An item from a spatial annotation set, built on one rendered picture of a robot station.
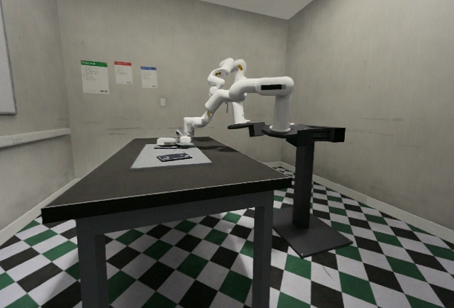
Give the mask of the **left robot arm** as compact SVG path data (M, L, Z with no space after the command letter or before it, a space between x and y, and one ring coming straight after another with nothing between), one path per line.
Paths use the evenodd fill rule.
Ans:
M293 90L294 82L290 77L239 80L229 90L218 89L205 103L205 114L202 117L184 118L184 135L178 129L175 134L177 136L194 136L194 128L205 127L222 103L244 101L247 97L246 93L276 96L270 130L280 133L289 132L290 126L294 126L294 123L289 123Z

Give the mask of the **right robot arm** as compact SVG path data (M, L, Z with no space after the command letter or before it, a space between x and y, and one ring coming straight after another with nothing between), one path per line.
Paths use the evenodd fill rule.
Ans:
M242 79L247 79L244 77L246 71L246 64L244 60L234 61L232 58L228 58L222 61L219 67L220 68L212 71L207 79L208 84L214 86L209 90L210 95L213 95L218 89L222 89L225 84L225 81L218 77L228 76L230 72L237 71L234 83ZM233 108L234 124L250 122L250 120L244 119L243 105L241 101L231 103Z

